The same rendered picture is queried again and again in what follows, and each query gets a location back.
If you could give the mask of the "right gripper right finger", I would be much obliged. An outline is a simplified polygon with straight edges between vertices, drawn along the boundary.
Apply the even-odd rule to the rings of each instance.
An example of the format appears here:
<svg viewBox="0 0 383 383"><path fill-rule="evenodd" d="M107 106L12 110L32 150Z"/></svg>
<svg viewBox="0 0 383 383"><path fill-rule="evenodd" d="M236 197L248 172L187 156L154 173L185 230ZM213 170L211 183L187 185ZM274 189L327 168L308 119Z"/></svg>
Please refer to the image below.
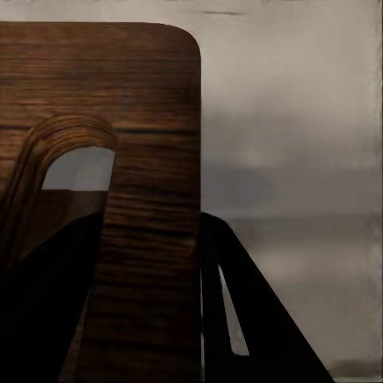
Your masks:
<svg viewBox="0 0 383 383"><path fill-rule="evenodd" d="M219 266L250 356L231 351ZM334 383L231 227L201 212L206 383Z"/></svg>

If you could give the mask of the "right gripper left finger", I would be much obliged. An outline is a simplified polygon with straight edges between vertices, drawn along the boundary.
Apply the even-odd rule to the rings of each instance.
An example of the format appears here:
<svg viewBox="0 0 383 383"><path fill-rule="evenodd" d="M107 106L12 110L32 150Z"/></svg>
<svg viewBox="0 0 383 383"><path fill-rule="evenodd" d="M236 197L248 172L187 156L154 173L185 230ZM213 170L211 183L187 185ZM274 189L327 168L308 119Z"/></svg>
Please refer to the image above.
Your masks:
<svg viewBox="0 0 383 383"><path fill-rule="evenodd" d="M64 226L0 275L0 383L57 383L97 260L103 215Z"/></svg>

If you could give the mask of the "cutting board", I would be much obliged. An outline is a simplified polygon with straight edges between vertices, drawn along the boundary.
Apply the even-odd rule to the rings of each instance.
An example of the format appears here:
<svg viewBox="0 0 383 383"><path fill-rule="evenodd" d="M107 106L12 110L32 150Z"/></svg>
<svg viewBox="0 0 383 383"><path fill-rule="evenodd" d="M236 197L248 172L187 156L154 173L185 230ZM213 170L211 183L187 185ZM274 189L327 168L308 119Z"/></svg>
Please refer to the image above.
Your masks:
<svg viewBox="0 0 383 383"><path fill-rule="evenodd" d="M200 383L201 55L178 26L0 22L0 275L52 163L115 151L74 383Z"/></svg>

